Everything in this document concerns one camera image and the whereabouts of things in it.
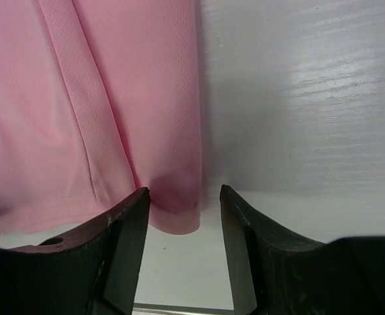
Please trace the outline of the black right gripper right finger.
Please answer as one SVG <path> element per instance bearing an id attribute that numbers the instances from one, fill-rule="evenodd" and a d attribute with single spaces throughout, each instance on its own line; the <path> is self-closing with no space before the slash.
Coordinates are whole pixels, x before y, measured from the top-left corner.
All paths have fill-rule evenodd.
<path id="1" fill-rule="evenodd" d="M 221 187 L 220 203 L 236 314 L 385 314 L 385 236 L 321 243 L 230 186 Z"/>

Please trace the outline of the pink t shirt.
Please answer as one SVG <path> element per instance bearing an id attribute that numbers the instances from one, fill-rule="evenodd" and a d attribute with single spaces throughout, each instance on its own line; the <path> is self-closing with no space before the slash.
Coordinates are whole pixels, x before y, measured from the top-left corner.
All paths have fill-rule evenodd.
<path id="1" fill-rule="evenodd" d="M 0 1 L 0 231 L 83 222 L 136 189 L 200 225 L 197 1 Z"/>

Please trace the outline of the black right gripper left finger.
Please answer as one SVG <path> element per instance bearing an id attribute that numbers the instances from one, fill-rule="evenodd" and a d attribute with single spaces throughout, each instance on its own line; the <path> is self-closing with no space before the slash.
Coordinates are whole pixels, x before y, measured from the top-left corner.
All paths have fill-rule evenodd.
<path id="1" fill-rule="evenodd" d="M 131 314 L 149 191 L 39 245 L 0 248 L 0 314 Z"/>

